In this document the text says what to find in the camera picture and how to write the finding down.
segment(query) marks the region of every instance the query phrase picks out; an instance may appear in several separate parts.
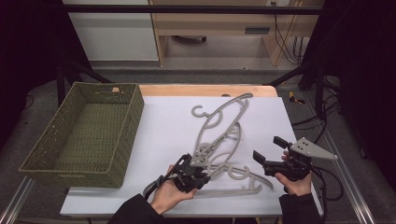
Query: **white table surface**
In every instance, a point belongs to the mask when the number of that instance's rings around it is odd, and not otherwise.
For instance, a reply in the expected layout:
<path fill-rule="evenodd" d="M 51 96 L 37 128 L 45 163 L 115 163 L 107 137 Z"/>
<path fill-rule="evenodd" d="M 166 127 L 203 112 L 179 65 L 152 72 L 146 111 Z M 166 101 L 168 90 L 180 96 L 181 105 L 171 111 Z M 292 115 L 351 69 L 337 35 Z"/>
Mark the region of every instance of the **white table surface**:
<path fill-rule="evenodd" d="M 120 189 L 71 188 L 64 201 L 61 214 L 72 217 L 110 217 L 128 199 L 165 175 L 168 166 L 182 155 L 192 155 L 198 134 L 206 118 L 196 118 L 191 109 L 202 105 L 196 112 L 213 113 L 232 98 L 146 96 L 143 115 L 133 145 L 131 159 Z M 164 215 L 166 217 L 267 217 L 281 215 L 278 198 L 284 194 L 283 186 L 271 176 L 265 176 L 262 167 L 252 159 L 253 150 L 268 161 L 281 161 L 283 149 L 273 144 L 274 136 L 294 143 L 296 141 L 289 117 L 280 97 L 249 98 L 247 111 L 239 120 L 242 137 L 238 149 L 230 159 L 234 167 L 247 166 L 251 172 L 262 175 L 274 185 L 270 190 L 265 184 L 254 195 L 207 197 L 206 189 L 241 189 L 248 187 L 248 180 L 233 180 L 227 174 L 214 177 L 197 192 L 193 200 L 184 201 Z M 204 134 L 209 141 L 223 133 L 239 112 L 239 104 L 223 110 L 223 121 Z M 233 139 L 226 139 L 221 146 L 232 146 Z M 322 214 L 318 197 L 313 190 L 318 210 Z"/>

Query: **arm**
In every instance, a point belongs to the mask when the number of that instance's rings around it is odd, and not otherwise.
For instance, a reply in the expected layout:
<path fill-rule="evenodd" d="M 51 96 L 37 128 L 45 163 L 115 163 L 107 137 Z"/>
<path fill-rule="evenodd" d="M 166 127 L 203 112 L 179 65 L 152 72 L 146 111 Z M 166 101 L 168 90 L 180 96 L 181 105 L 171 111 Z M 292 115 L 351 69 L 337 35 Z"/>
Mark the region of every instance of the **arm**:
<path fill-rule="evenodd" d="M 288 152 L 284 152 L 283 160 L 288 159 Z M 289 224 L 319 224 L 321 218 L 315 205 L 314 197 L 311 193 L 311 174 L 307 175 L 303 180 L 290 181 L 284 175 L 275 174 L 275 178 L 283 184 L 289 194 L 282 195 L 279 198 L 282 208 L 283 223 Z"/>
<path fill-rule="evenodd" d="M 126 201 L 108 221 L 108 224 L 159 223 L 163 216 L 157 213 L 141 194 Z"/>
<path fill-rule="evenodd" d="M 166 180 L 155 191 L 151 203 L 148 203 L 141 194 L 137 194 L 119 208 L 108 224 L 159 223 L 163 219 L 164 212 L 172 209 L 181 201 L 192 199 L 196 190 L 189 193 L 181 192 L 173 180 Z"/>

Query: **basket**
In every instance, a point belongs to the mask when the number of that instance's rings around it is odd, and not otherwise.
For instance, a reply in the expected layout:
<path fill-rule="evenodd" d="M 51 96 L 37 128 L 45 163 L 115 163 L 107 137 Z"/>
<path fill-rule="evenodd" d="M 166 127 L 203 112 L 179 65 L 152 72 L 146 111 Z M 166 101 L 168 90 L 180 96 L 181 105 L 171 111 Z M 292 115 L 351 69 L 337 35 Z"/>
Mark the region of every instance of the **basket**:
<path fill-rule="evenodd" d="M 47 186 L 120 188 L 144 101 L 136 84 L 73 84 L 20 167 Z"/>

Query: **hand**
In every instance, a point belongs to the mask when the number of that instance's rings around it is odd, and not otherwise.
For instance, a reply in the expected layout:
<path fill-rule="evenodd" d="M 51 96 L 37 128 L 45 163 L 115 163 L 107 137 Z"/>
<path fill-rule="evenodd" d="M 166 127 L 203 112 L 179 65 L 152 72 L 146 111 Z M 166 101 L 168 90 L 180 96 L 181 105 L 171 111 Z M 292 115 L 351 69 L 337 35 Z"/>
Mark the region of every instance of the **hand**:
<path fill-rule="evenodd" d="M 288 160 L 289 152 L 284 151 L 283 154 L 285 156 L 282 156 L 282 160 Z M 302 196 L 311 193 L 311 174 L 308 174 L 303 180 L 297 181 L 290 181 L 281 173 L 276 173 L 275 178 L 288 189 L 289 194 L 296 194 L 297 196 Z"/>
<path fill-rule="evenodd" d="M 182 192 L 175 186 L 173 180 L 166 180 L 155 191 L 151 206 L 159 215 L 161 215 L 162 213 L 175 207 L 178 203 L 184 200 L 192 199 L 196 191 L 197 189 L 193 189 L 189 193 Z"/>

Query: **desk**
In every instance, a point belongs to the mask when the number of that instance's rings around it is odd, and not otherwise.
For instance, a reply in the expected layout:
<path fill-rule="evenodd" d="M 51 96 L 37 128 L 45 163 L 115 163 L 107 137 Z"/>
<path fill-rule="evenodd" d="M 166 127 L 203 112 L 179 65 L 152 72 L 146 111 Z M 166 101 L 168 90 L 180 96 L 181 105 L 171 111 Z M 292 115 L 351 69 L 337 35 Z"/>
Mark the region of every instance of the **desk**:
<path fill-rule="evenodd" d="M 263 152 L 268 160 L 279 161 L 283 150 L 272 143 L 274 135 L 290 141 L 295 140 L 282 99 L 276 97 L 273 87 L 141 85 L 141 90 L 145 99 L 145 109 L 123 186 L 120 189 L 71 188 L 64 201 L 62 215 L 110 217 L 123 202 L 141 193 L 144 187 L 159 175 L 164 175 L 169 164 L 176 162 L 185 153 L 191 154 L 196 136 L 205 122 L 202 118 L 192 116 L 191 108 L 194 105 L 202 105 L 205 112 L 212 113 L 214 109 L 230 100 L 229 97 L 207 97 L 208 93 L 205 90 L 212 90 L 212 95 L 228 93 L 234 96 L 251 90 L 254 95 L 257 93 L 260 96 L 269 96 L 248 99 L 248 109 L 239 120 L 245 129 L 238 149 L 230 160 L 235 167 L 246 165 L 252 173 L 263 175 L 261 166 L 252 159 L 252 150 Z M 256 183 L 261 184 L 262 189 L 254 195 L 216 198 L 200 196 L 200 191 L 205 189 L 240 189 L 241 186 L 246 185 L 246 182 L 231 180 L 226 174 L 221 174 L 199 190 L 194 200 L 182 202 L 164 215 L 166 217 L 280 216 L 278 197 L 284 194 L 283 186 L 271 176 L 266 178 L 272 182 L 274 190 L 270 190 L 262 183 Z M 315 192 L 313 193 L 321 212 L 318 198 Z"/>
<path fill-rule="evenodd" d="M 149 0 L 148 2 L 154 6 L 271 6 L 269 0 Z M 279 7 L 321 7 L 324 0 L 274 2 L 281 4 Z M 163 65 L 167 48 L 167 37 L 170 35 L 260 35 L 272 65 L 279 65 L 282 50 L 285 50 L 285 44 L 282 43 L 279 34 L 286 42 L 291 36 L 310 37 L 318 20 L 318 16 L 315 15 L 278 15 L 279 33 L 276 34 L 274 15 L 153 13 L 151 17 L 161 65 Z"/>

